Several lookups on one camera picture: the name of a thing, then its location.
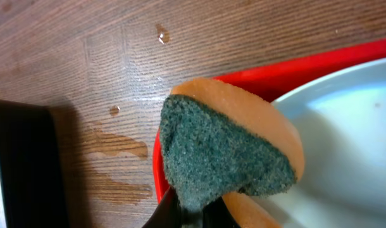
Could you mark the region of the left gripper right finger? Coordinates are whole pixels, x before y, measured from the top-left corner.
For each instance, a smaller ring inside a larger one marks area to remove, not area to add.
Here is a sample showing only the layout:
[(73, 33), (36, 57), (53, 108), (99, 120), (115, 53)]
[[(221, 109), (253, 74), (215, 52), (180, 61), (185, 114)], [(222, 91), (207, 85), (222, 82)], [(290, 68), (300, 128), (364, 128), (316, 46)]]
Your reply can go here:
[(222, 197), (205, 206), (202, 212), (203, 228), (240, 228), (228, 211)]

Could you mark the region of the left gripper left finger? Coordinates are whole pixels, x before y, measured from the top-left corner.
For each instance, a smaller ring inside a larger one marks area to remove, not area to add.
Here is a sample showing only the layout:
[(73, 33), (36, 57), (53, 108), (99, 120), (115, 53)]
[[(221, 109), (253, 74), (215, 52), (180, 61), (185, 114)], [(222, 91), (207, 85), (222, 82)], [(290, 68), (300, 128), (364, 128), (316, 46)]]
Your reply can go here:
[(170, 187), (142, 228), (181, 228), (182, 211), (174, 188)]

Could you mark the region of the orange green scrub sponge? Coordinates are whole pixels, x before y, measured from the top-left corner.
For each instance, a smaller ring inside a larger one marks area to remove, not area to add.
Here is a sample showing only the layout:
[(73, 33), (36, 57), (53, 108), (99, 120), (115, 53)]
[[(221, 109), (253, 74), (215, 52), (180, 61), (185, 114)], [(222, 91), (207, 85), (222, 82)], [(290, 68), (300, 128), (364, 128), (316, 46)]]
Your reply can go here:
[(297, 129), (261, 97), (215, 79), (175, 86), (161, 110), (163, 170), (183, 227), (202, 227), (222, 197), (240, 227), (278, 227), (254, 198), (288, 191), (304, 173)]

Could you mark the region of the white plate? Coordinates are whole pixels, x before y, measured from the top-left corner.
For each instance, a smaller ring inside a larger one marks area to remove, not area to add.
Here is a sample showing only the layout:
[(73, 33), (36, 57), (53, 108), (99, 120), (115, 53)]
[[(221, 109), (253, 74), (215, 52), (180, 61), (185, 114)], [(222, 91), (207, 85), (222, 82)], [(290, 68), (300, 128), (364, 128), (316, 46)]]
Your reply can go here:
[(301, 135), (305, 170), (286, 193), (256, 202), (284, 227), (386, 227), (386, 58), (273, 104)]

